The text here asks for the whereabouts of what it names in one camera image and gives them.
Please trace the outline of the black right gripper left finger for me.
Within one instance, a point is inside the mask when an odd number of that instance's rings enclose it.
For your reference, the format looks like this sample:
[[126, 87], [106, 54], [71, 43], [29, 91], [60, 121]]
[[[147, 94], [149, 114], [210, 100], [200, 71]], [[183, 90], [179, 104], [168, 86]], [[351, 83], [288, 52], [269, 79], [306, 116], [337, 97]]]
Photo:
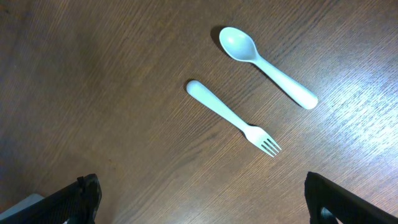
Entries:
[[101, 197], [97, 175], [89, 174], [48, 197], [31, 194], [2, 212], [1, 224], [95, 224]]

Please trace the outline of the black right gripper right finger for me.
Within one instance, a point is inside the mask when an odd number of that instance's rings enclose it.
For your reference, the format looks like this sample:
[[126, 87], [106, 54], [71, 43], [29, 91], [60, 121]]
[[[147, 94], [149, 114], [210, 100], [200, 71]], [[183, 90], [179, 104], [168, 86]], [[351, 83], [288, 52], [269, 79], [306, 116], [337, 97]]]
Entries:
[[397, 217], [314, 172], [309, 172], [305, 179], [305, 199], [311, 224], [397, 224]]

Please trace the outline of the white plastic fork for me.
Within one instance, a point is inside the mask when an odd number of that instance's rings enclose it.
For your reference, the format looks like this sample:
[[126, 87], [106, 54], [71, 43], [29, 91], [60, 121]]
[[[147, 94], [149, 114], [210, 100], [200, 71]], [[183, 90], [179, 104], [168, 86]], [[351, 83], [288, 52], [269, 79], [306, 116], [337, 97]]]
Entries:
[[269, 156], [274, 157], [282, 150], [262, 128], [247, 124], [199, 81], [189, 81], [186, 89], [190, 96], [237, 127], [250, 143]]

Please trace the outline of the white plastic spoon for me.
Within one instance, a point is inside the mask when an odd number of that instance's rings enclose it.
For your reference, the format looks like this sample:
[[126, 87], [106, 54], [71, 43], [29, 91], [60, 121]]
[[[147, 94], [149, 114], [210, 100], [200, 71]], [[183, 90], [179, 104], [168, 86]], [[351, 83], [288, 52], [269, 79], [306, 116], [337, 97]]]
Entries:
[[234, 27], [225, 27], [220, 31], [219, 40], [231, 58], [257, 66], [302, 108], [311, 110], [316, 107], [316, 95], [261, 57], [253, 39], [247, 33]]

